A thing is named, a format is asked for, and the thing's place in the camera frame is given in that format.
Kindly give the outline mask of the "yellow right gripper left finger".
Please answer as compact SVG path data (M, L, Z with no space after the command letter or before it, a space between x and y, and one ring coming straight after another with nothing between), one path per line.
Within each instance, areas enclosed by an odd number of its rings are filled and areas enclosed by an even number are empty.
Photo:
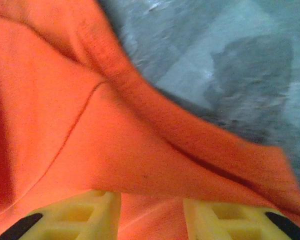
M30 212L0 240L116 240L120 212L120 193L90 190Z

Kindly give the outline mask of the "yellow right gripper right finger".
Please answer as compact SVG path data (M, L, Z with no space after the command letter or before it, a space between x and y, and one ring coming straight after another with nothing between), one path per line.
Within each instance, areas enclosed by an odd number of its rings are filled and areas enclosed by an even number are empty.
M300 240L300 227L268 207L183 201L190 240Z

